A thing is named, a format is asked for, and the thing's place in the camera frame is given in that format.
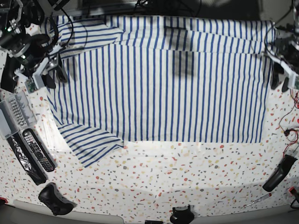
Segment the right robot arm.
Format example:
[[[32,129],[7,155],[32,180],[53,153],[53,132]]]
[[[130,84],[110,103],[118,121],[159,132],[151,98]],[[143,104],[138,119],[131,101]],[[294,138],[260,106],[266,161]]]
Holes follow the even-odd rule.
[[[14,93],[18,79],[23,79],[32,93],[43,87],[55,89],[49,75],[51,70],[62,74],[59,63],[58,28],[52,17],[54,36],[27,33],[30,25],[42,25],[44,11],[36,0],[2,0],[0,2],[0,50],[6,62],[0,78],[0,87]]]

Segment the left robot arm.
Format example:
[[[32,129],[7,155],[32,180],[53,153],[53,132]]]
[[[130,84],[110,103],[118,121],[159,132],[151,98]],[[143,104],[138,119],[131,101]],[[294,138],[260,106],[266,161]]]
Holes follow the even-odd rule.
[[[57,21],[71,100],[168,97],[235,89],[257,92],[284,74],[299,87],[299,34],[270,21],[178,16],[97,16]]]

